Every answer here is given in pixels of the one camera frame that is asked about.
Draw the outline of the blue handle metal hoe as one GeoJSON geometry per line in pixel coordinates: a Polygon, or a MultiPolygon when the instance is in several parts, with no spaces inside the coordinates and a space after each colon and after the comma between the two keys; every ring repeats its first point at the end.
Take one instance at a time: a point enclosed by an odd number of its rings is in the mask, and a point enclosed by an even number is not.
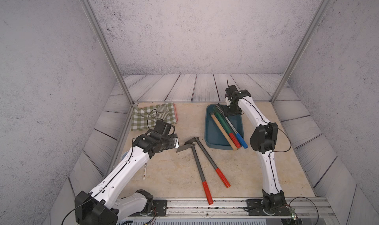
{"type": "Polygon", "coordinates": [[[223,109],[222,109],[222,105],[220,104],[217,104],[216,107],[218,108],[219,112],[223,115],[223,117],[225,118],[225,120],[227,121],[227,123],[229,124],[230,128],[233,130],[234,134],[235,134],[235,137],[237,138],[237,140],[239,141],[240,145],[243,146],[245,149],[248,148],[248,145],[246,144],[246,142],[244,141],[243,137],[238,133],[238,131],[235,129],[235,127],[233,126],[233,124],[230,122],[230,120],[228,119],[228,117],[225,115],[223,109]]]}

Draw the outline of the green white checkered cloth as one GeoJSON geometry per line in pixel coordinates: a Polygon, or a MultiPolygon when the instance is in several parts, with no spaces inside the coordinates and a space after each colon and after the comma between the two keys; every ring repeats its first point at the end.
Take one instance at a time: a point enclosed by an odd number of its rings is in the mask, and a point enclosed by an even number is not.
{"type": "MultiPolygon", "coordinates": [[[[156,107],[159,105],[153,105],[148,107],[133,107],[133,115],[131,118],[131,131],[142,131],[147,129],[153,129],[156,125],[157,113],[156,107]]],[[[163,121],[176,124],[175,113],[173,103],[166,103],[170,109],[170,116],[163,121]]]]}

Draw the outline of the light blue plastic cup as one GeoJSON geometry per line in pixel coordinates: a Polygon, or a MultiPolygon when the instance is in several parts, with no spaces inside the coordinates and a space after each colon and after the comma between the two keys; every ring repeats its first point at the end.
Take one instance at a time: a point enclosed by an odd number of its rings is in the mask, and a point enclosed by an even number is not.
{"type": "Polygon", "coordinates": [[[121,157],[121,161],[124,160],[124,158],[129,154],[129,151],[128,152],[125,152],[122,157],[121,157]]]}

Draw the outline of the aluminium front rail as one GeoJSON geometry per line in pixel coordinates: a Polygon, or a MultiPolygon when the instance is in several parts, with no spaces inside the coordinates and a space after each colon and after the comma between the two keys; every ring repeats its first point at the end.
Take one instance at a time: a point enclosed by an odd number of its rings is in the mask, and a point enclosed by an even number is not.
{"type": "Polygon", "coordinates": [[[116,225],[338,225],[325,198],[290,199],[291,216],[249,216],[246,198],[167,198],[165,217],[126,217],[116,225]]]}

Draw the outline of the striped ceramic cup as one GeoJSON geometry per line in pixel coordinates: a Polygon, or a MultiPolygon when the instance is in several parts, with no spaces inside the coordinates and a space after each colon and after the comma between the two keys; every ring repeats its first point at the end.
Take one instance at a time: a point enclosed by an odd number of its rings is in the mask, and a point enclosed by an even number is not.
{"type": "Polygon", "coordinates": [[[159,105],[156,107],[157,119],[167,119],[170,116],[170,109],[167,105],[159,105]]]}

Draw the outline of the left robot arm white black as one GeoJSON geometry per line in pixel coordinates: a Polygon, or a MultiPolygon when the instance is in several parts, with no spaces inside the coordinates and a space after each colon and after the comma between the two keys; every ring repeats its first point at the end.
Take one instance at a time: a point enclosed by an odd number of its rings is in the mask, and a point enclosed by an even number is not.
{"type": "Polygon", "coordinates": [[[75,221],[79,225],[116,225],[134,215],[153,214],[154,197],[139,189],[131,196],[120,199],[119,195],[133,176],[155,154],[179,147],[175,127],[157,120],[153,129],[132,141],[126,156],[114,170],[90,192],[81,191],[75,198],[75,221]]]}

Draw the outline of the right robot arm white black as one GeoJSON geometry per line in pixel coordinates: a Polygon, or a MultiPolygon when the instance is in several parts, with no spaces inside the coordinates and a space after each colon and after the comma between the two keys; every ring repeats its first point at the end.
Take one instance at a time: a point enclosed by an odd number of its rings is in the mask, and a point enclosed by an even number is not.
{"type": "Polygon", "coordinates": [[[226,103],[224,109],[227,116],[244,113],[252,123],[254,132],[250,145],[260,159],[263,174],[262,209],[267,215],[274,215],[287,205],[275,165],[275,145],[280,129],[277,123],[264,116],[247,90],[238,90],[235,85],[228,86],[226,103]]]}

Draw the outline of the wooden handle hoe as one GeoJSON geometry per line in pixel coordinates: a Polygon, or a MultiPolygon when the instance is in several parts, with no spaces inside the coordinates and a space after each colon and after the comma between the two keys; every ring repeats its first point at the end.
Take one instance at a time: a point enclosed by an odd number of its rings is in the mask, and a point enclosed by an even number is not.
{"type": "Polygon", "coordinates": [[[232,149],[234,151],[237,151],[238,150],[237,146],[234,144],[232,139],[226,133],[225,129],[222,127],[220,122],[217,120],[216,116],[213,113],[211,113],[210,115],[211,115],[212,119],[214,120],[214,122],[216,123],[216,125],[218,126],[218,128],[220,129],[220,131],[222,132],[222,134],[224,135],[224,137],[226,138],[226,140],[228,141],[228,143],[230,144],[230,146],[232,147],[232,149]]]}

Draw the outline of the right aluminium frame post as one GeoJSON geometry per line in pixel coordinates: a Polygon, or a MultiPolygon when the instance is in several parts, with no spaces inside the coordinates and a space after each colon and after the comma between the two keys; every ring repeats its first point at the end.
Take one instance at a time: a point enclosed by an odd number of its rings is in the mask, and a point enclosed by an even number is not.
{"type": "Polygon", "coordinates": [[[285,69],[282,78],[271,97],[270,102],[273,104],[278,97],[280,96],[286,82],[289,80],[290,76],[292,75],[294,69],[296,68],[296,65],[298,64],[299,60],[301,59],[304,51],[306,50],[309,42],[311,41],[311,38],[316,31],[317,27],[319,26],[320,22],[322,21],[322,18],[327,11],[329,5],[331,4],[332,0],[321,0],[321,3],[319,7],[317,8],[313,18],[311,19],[305,34],[303,35],[293,57],[291,58],[287,68],[285,69]]]}

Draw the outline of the aluminium frame post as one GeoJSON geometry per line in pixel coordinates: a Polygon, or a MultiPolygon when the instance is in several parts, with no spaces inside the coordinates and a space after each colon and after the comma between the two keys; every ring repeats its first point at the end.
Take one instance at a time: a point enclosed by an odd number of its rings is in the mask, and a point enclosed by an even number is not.
{"type": "Polygon", "coordinates": [[[317,8],[313,18],[311,19],[305,34],[303,35],[293,57],[291,58],[287,68],[285,69],[282,78],[271,97],[270,102],[273,104],[278,97],[280,96],[286,82],[289,80],[290,76],[292,75],[294,69],[296,68],[296,65],[298,64],[299,60],[301,59],[304,51],[306,50],[309,42],[311,41],[311,38],[316,31],[317,27],[319,26],[320,22],[322,21],[322,18],[327,11],[329,5],[331,4],[332,0],[321,0],[321,3],[319,7],[317,8]]]}
{"type": "Polygon", "coordinates": [[[130,92],[128,91],[128,88],[127,88],[127,86],[125,84],[125,81],[124,81],[122,75],[121,75],[120,69],[119,69],[119,67],[118,67],[118,65],[116,63],[116,60],[115,60],[115,58],[114,58],[114,56],[112,54],[112,51],[111,51],[111,49],[110,49],[110,47],[108,45],[108,42],[107,42],[107,40],[106,40],[106,38],[104,36],[104,33],[102,32],[100,24],[99,24],[99,22],[97,20],[97,17],[96,17],[96,15],[94,13],[94,10],[93,10],[93,8],[92,8],[92,6],[90,4],[90,0],[79,0],[79,1],[80,1],[81,5],[82,5],[82,8],[83,8],[83,10],[84,10],[84,12],[85,12],[85,14],[86,14],[89,22],[90,22],[90,25],[91,25],[93,31],[95,32],[95,35],[97,36],[97,39],[98,39],[98,41],[100,43],[100,46],[101,46],[103,52],[106,55],[106,58],[107,58],[107,60],[109,62],[109,65],[110,65],[110,67],[111,67],[111,69],[112,69],[112,71],[113,71],[113,73],[114,73],[114,75],[116,77],[116,80],[120,84],[120,87],[121,87],[123,93],[126,95],[126,98],[127,98],[128,102],[131,105],[133,105],[134,101],[133,101],[133,99],[132,99],[132,97],[130,95],[130,92]]]}

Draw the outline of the green red handle hoe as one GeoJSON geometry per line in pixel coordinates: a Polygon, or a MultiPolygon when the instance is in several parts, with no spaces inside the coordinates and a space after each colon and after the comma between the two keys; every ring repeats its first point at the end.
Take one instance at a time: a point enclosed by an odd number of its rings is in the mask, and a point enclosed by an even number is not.
{"type": "Polygon", "coordinates": [[[241,145],[239,141],[237,140],[237,138],[235,137],[231,127],[229,126],[225,118],[217,111],[215,111],[214,114],[216,118],[218,119],[218,121],[220,122],[220,124],[222,125],[222,127],[224,128],[224,130],[226,131],[226,133],[229,135],[230,139],[232,140],[236,148],[239,149],[241,145]]]}

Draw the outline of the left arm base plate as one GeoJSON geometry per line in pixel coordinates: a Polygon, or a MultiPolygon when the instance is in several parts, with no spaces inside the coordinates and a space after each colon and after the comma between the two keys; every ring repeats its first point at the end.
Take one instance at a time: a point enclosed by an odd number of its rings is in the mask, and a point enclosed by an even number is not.
{"type": "Polygon", "coordinates": [[[153,215],[157,217],[165,217],[167,212],[167,200],[166,199],[154,199],[153,206],[149,213],[137,212],[130,217],[152,217],[153,215]]]}

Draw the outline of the left aluminium frame post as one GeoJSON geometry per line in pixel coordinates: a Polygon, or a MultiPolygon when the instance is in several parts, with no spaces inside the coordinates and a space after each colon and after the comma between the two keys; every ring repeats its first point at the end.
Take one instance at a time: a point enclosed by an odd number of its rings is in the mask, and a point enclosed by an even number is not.
{"type": "Polygon", "coordinates": [[[119,67],[118,67],[118,65],[116,63],[116,60],[115,60],[115,58],[114,58],[114,56],[112,54],[112,51],[111,51],[111,49],[110,49],[110,47],[108,45],[108,42],[107,42],[107,40],[106,40],[106,38],[104,36],[104,33],[102,32],[100,24],[99,24],[99,22],[97,20],[97,17],[96,17],[96,15],[94,13],[94,10],[93,10],[93,8],[92,8],[92,6],[90,4],[90,0],[79,0],[79,1],[80,1],[81,5],[82,5],[82,8],[83,8],[83,10],[84,10],[84,12],[85,12],[85,14],[86,14],[89,22],[90,22],[90,25],[91,25],[93,31],[95,32],[95,35],[97,36],[97,39],[98,39],[98,41],[100,43],[100,46],[101,46],[103,52],[106,55],[106,58],[107,58],[107,60],[109,62],[109,65],[110,65],[110,67],[111,67],[111,69],[112,69],[112,71],[113,71],[113,73],[114,73],[114,75],[116,77],[116,80],[120,84],[120,87],[121,87],[123,93],[126,95],[126,98],[127,98],[128,102],[131,105],[133,105],[134,101],[133,101],[133,99],[132,99],[132,97],[130,95],[130,92],[128,91],[128,88],[127,88],[127,86],[125,84],[125,81],[124,81],[122,75],[121,75],[120,69],[119,69],[119,67]]]}

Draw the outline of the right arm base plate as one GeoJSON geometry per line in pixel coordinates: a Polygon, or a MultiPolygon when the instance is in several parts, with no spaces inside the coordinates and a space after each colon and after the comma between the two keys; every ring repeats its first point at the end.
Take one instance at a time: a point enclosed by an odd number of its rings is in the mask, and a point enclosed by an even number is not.
{"type": "Polygon", "coordinates": [[[248,212],[249,216],[291,216],[291,212],[287,207],[281,207],[271,212],[263,209],[261,199],[247,199],[244,211],[248,212]]]}

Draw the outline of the teal plastic storage box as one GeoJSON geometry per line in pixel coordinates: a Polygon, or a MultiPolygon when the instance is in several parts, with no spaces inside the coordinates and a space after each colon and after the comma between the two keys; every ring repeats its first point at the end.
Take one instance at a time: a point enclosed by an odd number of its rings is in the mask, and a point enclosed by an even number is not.
{"type": "MultiPolygon", "coordinates": [[[[217,126],[217,124],[214,122],[213,118],[210,115],[210,113],[213,112],[213,108],[215,106],[216,106],[215,104],[211,104],[211,105],[208,105],[206,108],[204,140],[206,142],[206,145],[210,148],[232,151],[233,149],[230,146],[229,142],[224,137],[219,127],[217,126]]],[[[244,138],[242,116],[241,115],[228,116],[228,119],[236,128],[237,132],[244,138]]]]}

